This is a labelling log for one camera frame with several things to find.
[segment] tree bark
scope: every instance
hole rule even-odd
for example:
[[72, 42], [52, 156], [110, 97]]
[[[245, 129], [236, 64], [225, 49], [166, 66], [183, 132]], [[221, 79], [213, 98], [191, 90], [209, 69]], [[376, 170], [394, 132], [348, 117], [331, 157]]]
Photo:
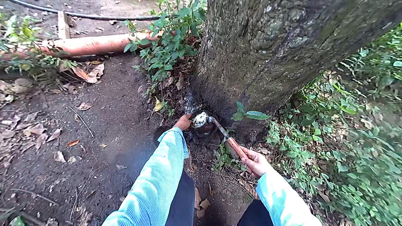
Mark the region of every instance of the tree bark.
[[[236, 101], [274, 115], [309, 81], [401, 19], [401, 0], [208, 0], [191, 85], [226, 126], [234, 123]], [[258, 123], [246, 119], [235, 128], [255, 138]]]

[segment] wooden stake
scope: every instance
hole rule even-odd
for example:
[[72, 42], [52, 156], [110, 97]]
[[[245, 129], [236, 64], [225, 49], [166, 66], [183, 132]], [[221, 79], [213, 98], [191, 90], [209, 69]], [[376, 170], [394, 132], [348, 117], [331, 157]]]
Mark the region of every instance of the wooden stake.
[[58, 26], [59, 26], [59, 39], [69, 39], [70, 37], [70, 27], [68, 26], [68, 17], [63, 11], [59, 11], [58, 15]]

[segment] leg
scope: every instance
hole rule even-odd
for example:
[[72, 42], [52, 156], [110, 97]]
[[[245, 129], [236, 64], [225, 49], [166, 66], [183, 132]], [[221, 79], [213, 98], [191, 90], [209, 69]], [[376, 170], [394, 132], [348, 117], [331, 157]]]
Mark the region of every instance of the leg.
[[254, 199], [244, 212], [237, 226], [273, 226], [273, 223], [263, 202]]
[[165, 226], [193, 225], [194, 196], [194, 182], [183, 170]]

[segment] soil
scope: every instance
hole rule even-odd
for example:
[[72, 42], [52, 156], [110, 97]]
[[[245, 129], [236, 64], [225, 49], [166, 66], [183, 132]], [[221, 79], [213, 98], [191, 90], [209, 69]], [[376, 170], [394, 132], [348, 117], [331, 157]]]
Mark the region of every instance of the soil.
[[[82, 13], [119, 16], [140, 15], [156, 8], [156, 1], [151, 0], [122, 0], [119, 4], [115, 4], [114, 0], [27, 2], [41, 6], [50, 4], [53, 8], [70, 10], [64, 5], [65, 2], [73, 7], [70, 11], [83, 9], [85, 11]], [[55, 28], [52, 26], [57, 21], [56, 15], [42, 15], [42, 11], [27, 10], [10, 2], [2, 4], [6, 10], [16, 14], [32, 15], [37, 12], [38, 17], [43, 18], [45, 22], [47, 30], [44, 33], [53, 32], [55, 35]], [[138, 22], [138, 26], [145, 27], [146, 23]], [[98, 26], [104, 28], [99, 34], [94, 31]], [[111, 25], [108, 21], [86, 19], [78, 20], [76, 29], [87, 31], [89, 35], [127, 32], [124, 25], [117, 28], [117, 25]], [[151, 115], [154, 102], [147, 104], [148, 98], [138, 92], [141, 86], [143, 90], [146, 89], [146, 76], [131, 66], [139, 65], [140, 62], [139, 57], [129, 54], [116, 56], [104, 62], [105, 72], [100, 84], [75, 84], [79, 91], [76, 95], [34, 92], [36, 95], [32, 95], [30, 99], [16, 100], [2, 108], [22, 112], [22, 119], [26, 114], [40, 111], [35, 123], [42, 123], [48, 135], [59, 128], [62, 128], [62, 134], [60, 138], [43, 144], [39, 150], [32, 147], [22, 153], [21, 149], [16, 149], [11, 153], [14, 158], [7, 168], [3, 164], [4, 160], [1, 161], [1, 208], [25, 207], [25, 213], [43, 222], [55, 218], [59, 225], [69, 225], [67, 222], [70, 222], [73, 225], [94, 226], [101, 225], [112, 211], [119, 208], [121, 200], [156, 148], [152, 141], [152, 133], [164, 122], [159, 114]], [[69, 108], [76, 108], [81, 102], [93, 105], [86, 111], [78, 112], [94, 134], [93, 138], [85, 125], [75, 120], [74, 112]], [[165, 116], [167, 123], [164, 125], [172, 126], [172, 123], [177, 121], [181, 116], [179, 113], [184, 112], [179, 108], [173, 118]], [[16, 114], [18, 113], [12, 111], [0, 112], [0, 119], [10, 119]], [[79, 143], [67, 147], [66, 144], [72, 140], [79, 140]], [[6, 149], [3, 146], [6, 141], [9, 140], [0, 141], [2, 150]], [[187, 165], [185, 170], [193, 178], [202, 200], [207, 198], [211, 203], [204, 217], [198, 219], [194, 216], [194, 225], [235, 225], [252, 198], [241, 187], [229, 182], [229, 177], [224, 178], [210, 171], [214, 146], [208, 144], [218, 144], [219, 136], [201, 142], [189, 137], [187, 141], [192, 163]], [[53, 159], [57, 151], [61, 151], [66, 160], [74, 156], [77, 161], [57, 162]], [[118, 169], [116, 165], [127, 168]], [[11, 189], [34, 192], [57, 205], [39, 196]]]

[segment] light blue shirt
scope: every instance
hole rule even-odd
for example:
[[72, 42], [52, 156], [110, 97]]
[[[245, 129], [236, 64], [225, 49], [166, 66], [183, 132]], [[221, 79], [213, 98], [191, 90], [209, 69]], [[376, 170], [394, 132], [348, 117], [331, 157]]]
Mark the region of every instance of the light blue shirt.
[[[188, 158], [182, 131], [173, 127], [164, 132], [153, 155], [145, 163], [119, 210], [103, 226], [164, 226], [170, 204]], [[272, 167], [258, 180], [257, 194], [275, 226], [321, 225], [303, 199]]]

